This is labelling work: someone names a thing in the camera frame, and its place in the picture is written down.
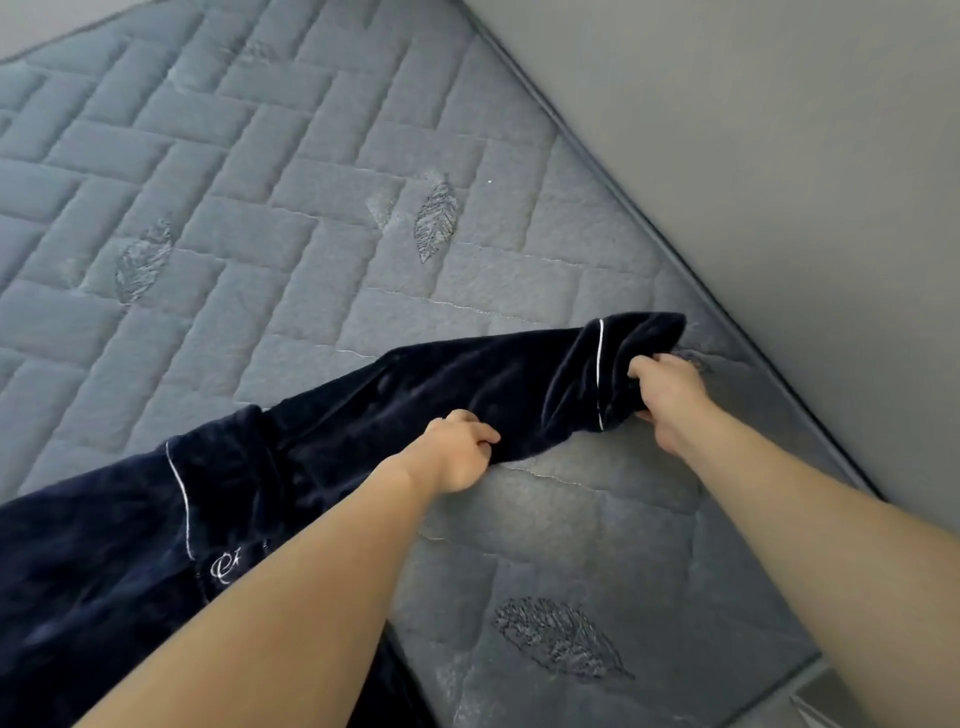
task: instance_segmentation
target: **embroidered leaf pattern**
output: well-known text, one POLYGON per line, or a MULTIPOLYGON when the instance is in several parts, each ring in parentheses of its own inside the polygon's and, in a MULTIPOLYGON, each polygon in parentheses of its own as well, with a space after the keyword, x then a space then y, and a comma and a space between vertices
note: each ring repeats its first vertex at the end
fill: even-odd
POLYGON ((552 672, 634 679, 613 643, 579 609, 542 597, 507 599, 493 626, 524 655, 552 672))
POLYGON ((173 249, 174 236, 166 220, 157 221, 141 237, 127 242, 113 272, 120 303, 133 303, 147 292, 173 249))
POLYGON ((430 192, 414 223, 414 240, 420 262, 425 263, 441 246, 453 237, 457 228, 457 194, 444 178, 430 192))
POLYGON ((674 356, 678 356, 680 359, 685 359, 686 361, 690 362, 701 374, 708 374, 713 371, 710 368, 710 365, 704 359, 703 353, 698 352, 695 349, 674 349, 673 354, 674 356))

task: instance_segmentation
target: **finger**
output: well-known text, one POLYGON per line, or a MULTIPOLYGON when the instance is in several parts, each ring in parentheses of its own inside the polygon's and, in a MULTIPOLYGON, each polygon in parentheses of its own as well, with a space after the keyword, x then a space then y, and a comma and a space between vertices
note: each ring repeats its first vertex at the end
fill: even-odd
POLYGON ((663 364, 689 364, 686 359, 682 356, 677 356, 674 353, 659 353, 657 354, 657 361, 662 362, 663 364))
POLYGON ((470 434, 478 443, 498 443, 500 442, 500 433, 493 429, 487 423, 470 423, 470 434))
POLYGON ((455 409, 446 416, 452 423, 478 423, 480 418, 466 409, 455 409))
POLYGON ((644 372, 649 372, 650 367, 654 365, 654 360, 649 356, 635 356, 630 360, 630 367, 627 370, 627 376, 631 379, 639 379, 644 372))

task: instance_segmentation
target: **embroidered logo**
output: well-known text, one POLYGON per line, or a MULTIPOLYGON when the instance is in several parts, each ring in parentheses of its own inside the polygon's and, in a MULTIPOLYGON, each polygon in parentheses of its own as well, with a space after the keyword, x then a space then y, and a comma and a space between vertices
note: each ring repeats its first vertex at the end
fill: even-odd
POLYGON ((210 565, 210 575, 225 586, 227 584, 232 584, 233 579, 227 579, 227 576, 239 563, 240 546, 233 551, 233 553, 224 551, 223 554, 221 554, 220 557, 210 565))

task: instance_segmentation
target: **quilted mattress surface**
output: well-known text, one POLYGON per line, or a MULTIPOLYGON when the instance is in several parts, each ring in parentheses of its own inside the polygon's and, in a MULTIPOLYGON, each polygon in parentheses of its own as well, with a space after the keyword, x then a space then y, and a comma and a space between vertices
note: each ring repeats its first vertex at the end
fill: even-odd
MULTIPOLYGON (((167 0, 0 65, 0 494, 393 347, 677 310, 819 440, 445 0, 167 0)), ((716 726, 815 648, 644 423, 439 503, 394 622, 444 724, 716 726)))

